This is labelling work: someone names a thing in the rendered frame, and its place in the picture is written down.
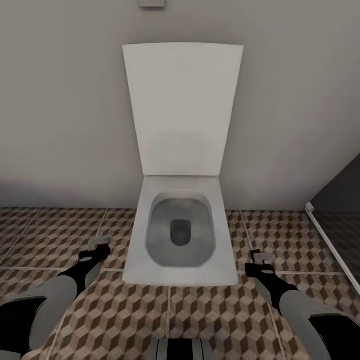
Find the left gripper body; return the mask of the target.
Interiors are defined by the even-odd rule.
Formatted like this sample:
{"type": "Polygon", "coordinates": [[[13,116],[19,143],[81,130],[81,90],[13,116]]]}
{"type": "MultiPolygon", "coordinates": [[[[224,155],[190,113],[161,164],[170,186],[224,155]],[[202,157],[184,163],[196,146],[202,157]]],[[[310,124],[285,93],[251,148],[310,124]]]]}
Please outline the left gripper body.
{"type": "MultiPolygon", "coordinates": [[[[103,261],[106,261],[107,260],[107,258],[108,258],[108,254],[107,254],[107,247],[103,247],[103,248],[98,248],[98,249],[96,249],[96,250],[94,250],[94,251],[88,251],[88,250],[86,250],[86,251],[81,251],[80,253],[79,253],[79,261],[80,261],[80,259],[82,259],[83,258],[83,255],[84,256],[88,256],[89,254],[93,254],[93,255],[95,255],[95,256],[97,256],[98,257],[98,261],[99,262],[103,262],[103,261]]],[[[79,262],[78,261],[78,262],[79,262]]]]}

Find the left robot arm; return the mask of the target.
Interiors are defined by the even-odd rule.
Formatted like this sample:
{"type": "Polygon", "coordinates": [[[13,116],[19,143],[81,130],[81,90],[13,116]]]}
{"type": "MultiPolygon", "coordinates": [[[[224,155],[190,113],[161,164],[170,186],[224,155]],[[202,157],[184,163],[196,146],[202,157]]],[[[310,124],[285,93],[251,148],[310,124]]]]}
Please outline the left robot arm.
{"type": "Polygon", "coordinates": [[[0,360],[21,360],[42,348],[62,317],[100,275],[101,262],[111,254],[110,237],[88,241],[78,264],[41,286],[26,291],[0,306],[0,360]]]}

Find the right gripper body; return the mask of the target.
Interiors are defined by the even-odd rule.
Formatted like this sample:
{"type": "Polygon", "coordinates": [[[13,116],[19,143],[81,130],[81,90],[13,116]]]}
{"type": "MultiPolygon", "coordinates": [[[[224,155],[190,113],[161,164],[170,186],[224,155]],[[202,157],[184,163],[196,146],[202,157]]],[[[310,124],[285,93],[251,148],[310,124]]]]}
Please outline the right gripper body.
{"type": "Polygon", "coordinates": [[[245,264],[245,272],[246,276],[249,278],[255,278],[256,270],[260,268],[266,268],[270,269],[272,272],[274,272],[273,266],[271,264],[264,263],[263,265],[254,264],[254,263],[246,263],[245,264]]]}

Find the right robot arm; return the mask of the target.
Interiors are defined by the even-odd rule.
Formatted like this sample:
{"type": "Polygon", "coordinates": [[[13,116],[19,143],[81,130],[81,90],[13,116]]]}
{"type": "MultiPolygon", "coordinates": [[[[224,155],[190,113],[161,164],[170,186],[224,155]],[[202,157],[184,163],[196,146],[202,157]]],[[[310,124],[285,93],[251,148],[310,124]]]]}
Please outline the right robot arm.
{"type": "Polygon", "coordinates": [[[246,276],[255,278],[258,292],[284,317],[312,360],[360,360],[360,323],[323,304],[294,284],[278,277],[271,264],[273,253],[254,253],[245,264],[246,276]]]}

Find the robot trunk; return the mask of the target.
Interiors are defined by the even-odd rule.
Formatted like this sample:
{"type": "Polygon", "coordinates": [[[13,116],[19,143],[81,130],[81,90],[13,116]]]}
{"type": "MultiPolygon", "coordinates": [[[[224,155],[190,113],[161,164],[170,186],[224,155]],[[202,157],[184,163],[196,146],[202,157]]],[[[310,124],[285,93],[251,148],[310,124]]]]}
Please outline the robot trunk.
{"type": "Polygon", "coordinates": [[[152,339],[146,360],[214,360],[208,339],[152,339]]]}

